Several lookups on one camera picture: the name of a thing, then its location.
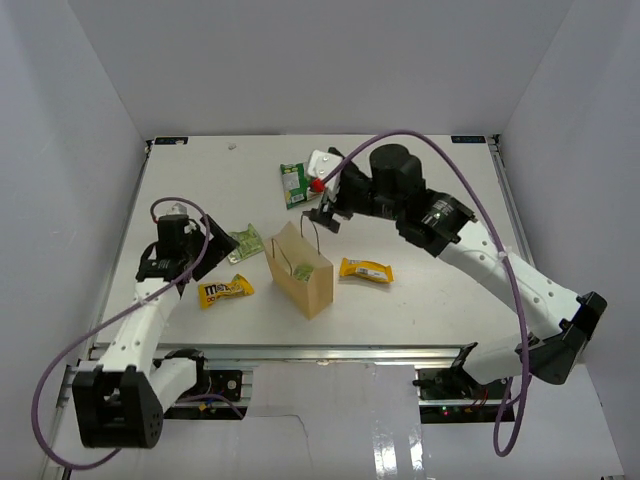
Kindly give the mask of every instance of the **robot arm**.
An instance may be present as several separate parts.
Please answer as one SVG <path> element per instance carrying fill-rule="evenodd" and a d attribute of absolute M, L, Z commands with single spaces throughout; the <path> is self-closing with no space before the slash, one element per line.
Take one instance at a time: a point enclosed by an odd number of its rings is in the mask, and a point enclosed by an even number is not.
<path fill-rule="evenodd" d="M 205 256 L 193 270 L 199 280 L 237 247 L 207 217 L 212 237 Z M 163 413 L 185 392 L 205 393 L 204 357 L 195 349 L 171 352 L 154 364 L 160 335 L 180 302 L 186 281 L 155 299 L 197 258 L 204 245 L 198 224 L 176 204 L 158 219 L 158 241 L 143 253 L 136 275 L 133 303 L 142 306 L 123 320 L 113 342 L 93 371 L 79 372 L 72 385 L 82 443 L 86 447 L 151 448 L 160 438 Z M 155 250 L 155 258 L 150 256 Z"/>
<path fill-rule="evenodd" d="M 323 180 L 342 160 L 335 149 L 314 151 L 308 174 Z M 376 148 L 369 157 L 371 178 L 353 163 L 327 182 L 320 205 L 305 212 L 312 221 L 337 233 L 338 214 L 354 213 L 395 221 L 398 233 L 409 243 L 463 271 L 496 298 L 515 309 L 502 258 L 487 229 L 473 211 L 451 195 L 426 188 L 418 158 L 401 145 Z M 531 373 L 562 384 L 580 352 L 591 339 L 606 308 L 597 293 L 578 296 L 563 288 L 520 257 L 509 253 L 530 328 Z M 437 377 L 438 390 L 459 396 L 480 385 L 521 373 L 520 336 L 464 347 L 451 368 Z M 431 381 L 417 381 L 421 388 Z"/>

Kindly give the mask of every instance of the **white table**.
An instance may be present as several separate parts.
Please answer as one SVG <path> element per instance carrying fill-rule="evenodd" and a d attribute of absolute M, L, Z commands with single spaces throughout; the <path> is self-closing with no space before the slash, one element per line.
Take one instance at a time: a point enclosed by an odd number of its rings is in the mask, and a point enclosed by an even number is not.
<path fill-rule="evenodd" d="M 154 145 L 126 233 L 103 319 L 128 306 L 140 254 L 156 239 L 149 206 L 159 197 L 183 196 L 200 204 L 227 231 L 252 223 L 263 238 L 302 210 L 285 207 L 279 164 L 305 161 L 313 149 L 335 146 L 348 153 L 367 136 L 283 135 L 190 137 L 184 145 Z M 516 237 L 487 144 L 453 144 L 433 138 L 460 166 L 490 212 L 503 242 L 515 251 Z M 471 199 L 440 157 L 417 139 L 397 137 L 422 160 L 427 185 L 469 207 Z M 356 163 L 370 173 L 368 152 Z M 307 237 L 313 229 L 305 222 Z M 515 315 L 456 269 L 408 244 L 394 224 L 355 216 L 338 235 L 320 230 L 322 253 L 335 265 L 331 306 L 306 320 L 273 283 L 264 254 L 237 265 L 223 261 L 202 281 L 230 281 L 241 273 L 253 296 L 224 300 L 208 310 L 198 304 L 195 283 L 187 286 L 162 336 L 162 345 L 420 345 L 451 346 L 517 332 Z M 365 281 L 338 281 L 342 257 L 389 264 L 395 282 L 388 289 Z M 101 332 L 105 345 L 118 325 Z"/>

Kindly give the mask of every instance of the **purple cable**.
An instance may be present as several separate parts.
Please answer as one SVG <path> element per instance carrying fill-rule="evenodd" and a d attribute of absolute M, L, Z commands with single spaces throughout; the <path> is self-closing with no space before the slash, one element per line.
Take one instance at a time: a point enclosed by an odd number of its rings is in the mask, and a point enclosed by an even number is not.
<path fill-rule="evenodd" d="M 229 405 L 229 407 L 231 407 L 231 410 L 233 410 L 234 413 L 240 417 L 240 419 L 244 418 L 242 412 L 238 410 L 238 407 L 236 407 L 231 400 L 215 393 L 203 393 L 202 395 L 194 395 L 193 397 L 181 398 L 180 403 L 198 402 L 200 400 L 218 400 L 219 402 L 224 402 Z"/>
<path fill-rule="evenodd" d="M 211 234 L 211 227 L 209 225 L 209 221 L 207 220 L 207 214 L 204 212 L 204 210 L 202 208 L 200 208 L 198 205 L 196 205 L 195 203 L 193 203 L 191 200 L 187 200 L 185 198 L 181 198 L 181 197 L 164 197 L 164 198 L 160 198 L 160 199 L 156 200 L 151 205 L 151 217 L 152 217 L 152 219 L 154 221 L 156 220 L 156 217 L 155 217 L 155 214 L 154 214 L 154 210 L 155 210 L 155 208 L 156 208 L 156 206 L 158 204 L 163 203 L 163 202 L 186 203 L 187 205 L 191 205 L 193 208 L 195 208 L 198 211 L 198 213 L 200 213 L 200 215 L 203 217 L 205 231 L 206 231 L 204 245 L 202 246 L 202 250 L 200 251 L 200 254 L 198 255 L 198 258 L 195 259 L 195 261 L 189 266 L 189 268 L 187 268 L 184 272 L 182 272 L 177 278 L 172 280 L 171 283 L 168 283 L 164 287 L 162 287 L 159 290 L 156 290 L 155 292 L 153 292 L 151 295 L 146 297 L 141 302 L 136 303 L 134 305 L 131 305 L 129 308 L 126 308 L 125 310 L 121 311 L 117 315 L 111 317 L 109 320 L 106 320 L 105 322 L 103 322 L 102 324 L 98 325 L 94 329 L 92 329 L 92 330 L 88 331 L 87 333 L 85 333 L 84 335 L 81 335 L 80 337 L 78 337 L 69 346 L 67 346 L 58 355 L 56 355 L 56 357 L 53 360 L 51 360 L 51 363 L 49 363 L 49 365 L 47 365 L 47 368 L 45 368 L 44 372 L 42 373 L 42 376 L 40 377 L 40 380 L 38 380 L 38 384 L 36 385 L 35 392 L 33 392 L 33 399 L 31 400 L 31 428 L 33 429 L 33 434 L 35 435 L 36 441 L 38 442 L 38 445 L 40 445 L 40 448 L 42 449 L 42 451 L 51 460 L 56 462 L 61 467 L 68 468 L 68 469 L 71 469 L 71 470 L 91 470 L 91 469 L 99 467 L 100 465 L 103 465 L 104 463 L 106 463 L 109 460 L 111 460 L 120 451 L 120 449 L 119 448 L 115 449 L 113 452 L 109 453 L 106 457 L 104 457 L 104 458 L 102 458 L 102 459 L 100 459 L 100 460 L 98 460 L 98 461 L 96 461 L 94 463 L 81 465 L 81 464 L 76 464 L 76 463 L 69 462 L 69 461 L 65 460 L 64 458 L 60 457 L 47 444 L 47 441 L 44 438 L 44 435 L 42 433 L 42 429 L 40 427 L 40 422 L 39 422 L 39 419 L 38 419 L 38 407 L 39 407 L 39 404 L 40 404 L 40 396 L 42 395 L 42 390 L 44 388 L 44 384 L 47 381 L 47 379 L 49 378 L 49 376 L 51 375 L 51 372 L 53 372 L 53 369 L 69 353 L 71 353 L 74 349 L 76 349 L 78 346 L 80 346 L 84 341 L 86 341 L 89 338 L 93 337 L 96 333 L 100 332 L 101 330 L 104 330 L 109 325 L 114 324 L 115 322 L 117 322 L 118 320 L 122 319 L 123 317 L 126 317 L 127 315 L 129 315 L 132 312 L 136 311 L 144 303 L 148 303 L 148 302 L 152 301 L 153 299 L 159 297 L 164 292 L 166 292 L 170 288 L 174 287 L 176 284 L 178 284 L 182 280 L 190 278 L 191 272 L 193 272 L 193 269 L 196 268 L 198 266 L 198 264 L 202 261 L 204 255 L 205 255 L 205 253 L 207 251 L 207 246 L 209 245 L 209 235 Z"/>
<path fill-rule="evenodd" d="M 462 174 L 462 171 L 460 171 L 460 169 L 456 166 L 456 164 L 449 157 L 449 155 L 447 155 L 445 153 L 444 150 L 442 150 L 433 140 L 431 140 L 430 138 L 426 137 L 425 135 L 422 135 L 421 133 L 415 132 L 413 130 L 392 130 L 390 132 L 381 133 L 380 135 L 376 135 L 376 136 L 370 138 L 369 140 L 367 140 L 366 142 L 364 142 L 359 147 L 357 147 L 349 155 L 344 157 L 344 159 L 342 159 L 342 161 L 338 164 L 338 166 L 336 168 L 334 168 L 331 171 L 331 173 L 329 173 L 329 175 L 327 175 L 324 178 L 323 182 L 326 184 L 329 180 L 331 180 L 333 177 L 335 177 L 340 171 L 342 171 L 342 169 L 349 162 L 351 162 L 356 157 L 356 155 L 361 153 L 364 149 L 370 147 L 371 145 L 373 145 L 374 143 L 379 142 L 382 139 L 385 139 L 387 137 L 396 136 L 396 135 L 407 135 L 407 136 L 415 137 L 415 138 L 417 138 L 419 140 L 422 140 L 427 145 L 429 145 L 433 150 L 435 150 L 436 153 L 438 153 L 438 155 L 440 155 L 442 157 L 442 159 L 447 163 L 447 165 L 449 165 L 449 168 L 451 168 L 451 170 L 453 170 L 453 173 L 455 173 L 456 177 L 458 177 L 458 180 L 460 180 L 460 182 L 462 183 L 464 188 L 467 190 L 467 192 L 469 193 L 469 196 L 473 200 L 473 203 L 476 204 L 476 207 L 480 211 L 480 215 L 482 215 L 482 218 L 484 219 L 485 223 L 487 224 L 487 228 L 489 229 L 489 232 L 491 233 L 491 236 L 492 236 L 493 241 L 494 241 L 494 243 L 496 245 L 496 248 L 498 249 L 498 252 L 504 252 L 504 245 L 502 244 L 502 240 L 500 240 L 500 235 L 498 235 L 498 231 L 497 231 L 495 225 L 493 224 L 493 222 L 491 221 L 491 218 L 489 217 L 489 213 L 484 208 L 484 205 L 482 205 L 482 202 L 480 201 L 480 198 L 478 198 L 478 195 L 476 195 L 476 192 L 473 190 L 473 188 L 469 184 L 468 180 Z M 504 263 L 504 268 L 505 268 L 505 270 L 507 272 L 507 277 L 509 278 L 509 283 L 511 284 L 511 291 L 513 292 L 513 298 L 515 300 L 515 306 L 516 306 L 516 313 L 518 315 L 518 323 L 520 325 L 520 339 L 521 339 L 521 344 L 522 344 L 522 355 L 520 356 L 521 361 L 522 361 L 522 384 L 520 386 L 519 395 L 514 400 L 512 400 L 511 402 L 507 402 L 507 398 L 509 396 L 509 391 L 510 391 L 510 388 L 511 388 L 511 383 L 513 381 L 513 378 L 509 379 L 509 381 L 507 383 L 507 388 L 505 389 L 504 397 L 502 398 L 502 403 L 500 404 L 500 408 L 498 409 L 498 415 L 496 417 L 496 423 L 495 423 L 494 428 L 493 428 L 493 448 L 494 448 L 496 454 L 499 457 L 506 457 L 507 455 L 509 455 L 509 453 L 511 453 L 511 450 L 513 450 L 513 447 L 516 444 L 516 440 L 518 439 L 518 434 L 520 433 L 520 428 L 522 426 L 522 420 L 524 418 L 524 409 L 525 409 L 525 405 L 527 403 L 527 392 L 528 392 L 528 389 L 529 389 L 529 381 L 530 381 L 530 376 L 529 376 L 529 343 L 528 343 L 528 338 L 527 338 L 527 322 L 526 322 L 525 317 L 524 317 L 524 307 L 522 305 L 522 298 L 520 297 L 520 290 L 518 289 L 518 282 L 516 280 L 516 275 L 515 275 L 515 273 L 513 271 L 513 267 L 511 266 L 511 261 L 509 260 L 508 256 L 505 255 L 505 257 L 503 258 L 503 263 Z M 501 450 L 500 449 L 500 445 L 499 445 L 499 438 L 498 438 L 499 433 L 500 433 L 500 421 L 502 420 L 502 416 L 503 416 L 504 411 L 505 411 L 505 409 L 507 407 L 507 404 L 508 405 L 513 405 L 516 402 L 520 402 L 520 405 L 518 407 L 518 413 L 516 414 L 516 420 L 515 420 L 515 422 L 513 424 L 513 430 L 511 432 L 511 437 L 509 438 L 509 441 L 507 442 L 507 446 L 504 448 L 504 450 Z"/>

